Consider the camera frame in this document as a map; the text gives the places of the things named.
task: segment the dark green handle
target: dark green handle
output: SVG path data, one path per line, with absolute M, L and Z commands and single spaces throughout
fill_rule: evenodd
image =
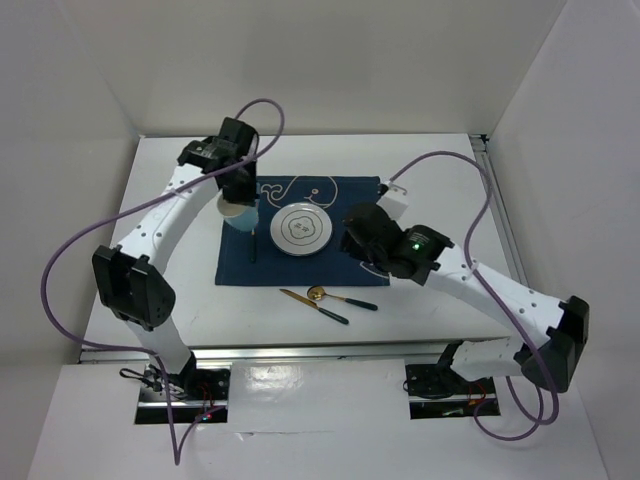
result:
M 355 305 L 356 307 L 373 310 L 374 312 L 378 310 L 378 306 L 374 305 L 373 303 L 362 302 L 360 300 L 354 300 L 353 298 L 345 298 L 344 301 L 350 303 L 351 305 Z
M 320 308 L 320 307 L 318 307 L 318 311 L 320 313 L 324 313 L 327 317 L 333 318 L 337 322 L 340 322 L 340 323 L 342 323 L 344 325 L 349 325 L 349 320 L 347 320 L 346 318 L 338 315 L 337 313 L 330 312 L 329 310 L 325 310 L 324 308 Z

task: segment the cup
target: cup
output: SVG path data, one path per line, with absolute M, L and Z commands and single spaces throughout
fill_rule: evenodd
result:
M 241 232 L 250 232 L 258 224 L 258 202 L 253 207 L 227 202 L 222 193 L 217 201 L 218 212 L 231 227 Z

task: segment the plate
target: plate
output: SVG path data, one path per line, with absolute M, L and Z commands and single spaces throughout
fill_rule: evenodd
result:
M 327 212 L 312 203 L 282 207 L 271 220 L 271 239 L 284 253 L 311 255 L 327 246 L 333 225 Z

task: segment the gold spoon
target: gold spoon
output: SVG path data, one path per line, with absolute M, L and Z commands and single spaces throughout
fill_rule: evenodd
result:
M 331 297 L 331 298 L 335 298 L 336 300 L 340 300 L 341 302 L 350 303 L 351 305 L 355 305 L 356 307 L 366 308 L 367 310 L 373 310 L 373 311 L 378 310 L 378 306 L 374 305 L 373 303 L 367 303 L 361 300 L 355 300 L 353 298 L 345 298 L 345 297 L 339 297 L 337 295 L 331 295 L 327 293 L 325 289 L 320 286 L 311 287 L 309 290 L 307 290 L 307 297 L 309 297 L 311 300 L 315 300 L 318 302 L 322 300 L 324 297 Z

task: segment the placemat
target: placemat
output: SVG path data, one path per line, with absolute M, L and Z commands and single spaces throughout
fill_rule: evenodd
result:
M 262 176 L 256 262 L 251 263 L 251 235 L 226 223 L 222 228 L 216 285 L 233 286 L 387 286 L 389 277 L 372 265 L 340 252 L 342 220 L 357 203 L 377 202 L 379 177 Z M 309 202 L 325 209 L 333 236 L 320 252 L 293 257 L 271 241 L 271 219 L 282 207 Z

